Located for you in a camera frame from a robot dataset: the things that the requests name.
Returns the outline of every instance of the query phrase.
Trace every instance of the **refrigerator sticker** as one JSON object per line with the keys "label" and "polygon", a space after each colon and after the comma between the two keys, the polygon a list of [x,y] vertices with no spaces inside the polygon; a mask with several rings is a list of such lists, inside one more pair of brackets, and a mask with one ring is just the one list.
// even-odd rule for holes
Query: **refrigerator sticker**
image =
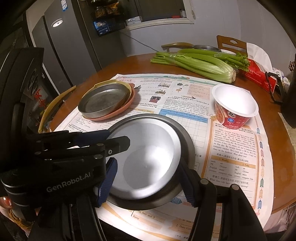
{"label": "refrigerator sticker", "polygon": [[66,11],[68,8],[66,0],[61,0],[61,4],[62,4],[63,12]]}

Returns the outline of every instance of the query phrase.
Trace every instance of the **blue and white label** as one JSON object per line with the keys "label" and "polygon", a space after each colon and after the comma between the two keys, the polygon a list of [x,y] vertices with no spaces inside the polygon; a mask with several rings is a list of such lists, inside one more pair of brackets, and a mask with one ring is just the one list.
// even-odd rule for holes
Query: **blue and white label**
{"label": "blue and white label", "polygon": [[227,122],[233,123],[234,122],[234,119],[228,118]]}
{"label": "blue and white label", "polygon": [[66,0],[61,0],[61,4],[62,4],[63,12],[66,11],[67,8],[68,8],[67,3],[66,3]]}

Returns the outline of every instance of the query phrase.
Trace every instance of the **orange plate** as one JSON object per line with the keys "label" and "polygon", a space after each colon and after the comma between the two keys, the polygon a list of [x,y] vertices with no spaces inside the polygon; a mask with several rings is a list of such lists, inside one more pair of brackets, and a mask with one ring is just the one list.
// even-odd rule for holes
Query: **orange plate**
{"label": "orange plate", "polygon": [[136,95],[136,92],[135,92],[135,89],[134,89],[135,85],[134,84],[129,84],[129,85],[131,86],[131,96],[130,96],[128,102],[125,105],[123,105],[122,107],[120,107],[118,110],[116,110],[116,111],[114,111],[114,112],[112,112],[110,114],[107,114],[105,116],[98,117],[98,118],[88,118],[88,117],[85,117],[83,115],[82,116],[85,119],[88,119],[88,120],[91,120],[91,121],[103,121],[103,120],[109,119],[111,117],[114,117],[114,116],[124,112],[132,104],[133,99],[135,98],[135,95]]}

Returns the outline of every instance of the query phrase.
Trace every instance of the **wooden table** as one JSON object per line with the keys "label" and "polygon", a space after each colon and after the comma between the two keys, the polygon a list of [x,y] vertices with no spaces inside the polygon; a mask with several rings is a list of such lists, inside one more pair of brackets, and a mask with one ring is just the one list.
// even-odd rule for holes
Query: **wooden table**
{"label": "wooden table", "polygon": [[[116,74],[184,74],[201,77],[198,74],[174,66],[152,64],[150,59],[154,54],[131,56],[111,64],[91,76],[79,85],[65,101],[51,122],[54,130],[71,111],[78,105],[82,96],[95,84],[109,80]],[[259,105],[259,114],[267,133],[274,167],[274,204],[273,212],[285,208],[296,201],[296,165],[294,148],[288,133],[278,114],[280,107],[274,104],[268,92],[242,77],[237,77],[234,85],[249,90]]]}

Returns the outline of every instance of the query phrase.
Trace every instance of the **instant noodle cup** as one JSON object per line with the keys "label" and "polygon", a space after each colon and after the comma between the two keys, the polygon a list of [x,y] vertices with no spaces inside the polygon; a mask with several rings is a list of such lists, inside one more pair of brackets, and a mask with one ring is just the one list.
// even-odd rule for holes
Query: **instant noodle cup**
{"label": "instant noodle cup", "polygon": [[220,84],[212,89],[217,120],[230,129],[241,128],[251,117],[258,114],[258,104],[245,89]]}

